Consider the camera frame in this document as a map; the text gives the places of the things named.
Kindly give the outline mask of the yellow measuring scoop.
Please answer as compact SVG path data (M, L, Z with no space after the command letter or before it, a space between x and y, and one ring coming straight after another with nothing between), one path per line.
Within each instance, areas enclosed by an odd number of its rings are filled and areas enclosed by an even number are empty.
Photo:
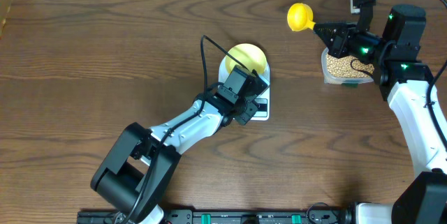
M313 11L305 3L295 3L288 9L287 22L292 31L313 30L315 25L313 19Z

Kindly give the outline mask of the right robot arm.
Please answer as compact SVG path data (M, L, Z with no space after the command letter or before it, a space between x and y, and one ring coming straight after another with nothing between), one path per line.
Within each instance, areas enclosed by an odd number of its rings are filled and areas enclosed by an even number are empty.
M394 112L409 148L415 179L392 204L355 202L340 223L445 223L446 118L435 87L438 75L417 59L423 8L393 6L381 36L369 31L376 0L351 0L357 22L316 23L312 29L329 55L352 56L374 67L371 78Z

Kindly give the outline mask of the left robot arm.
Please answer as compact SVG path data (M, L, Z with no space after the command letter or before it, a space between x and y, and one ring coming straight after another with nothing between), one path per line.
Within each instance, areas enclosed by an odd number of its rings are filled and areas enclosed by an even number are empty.
M268 118L270 69L262 74L235 66L225 82L198 94L193 105L151 128L128 125L114 143L90 186L123 214L123 223L160 223L159 206L182 154L232 121L246 125Z

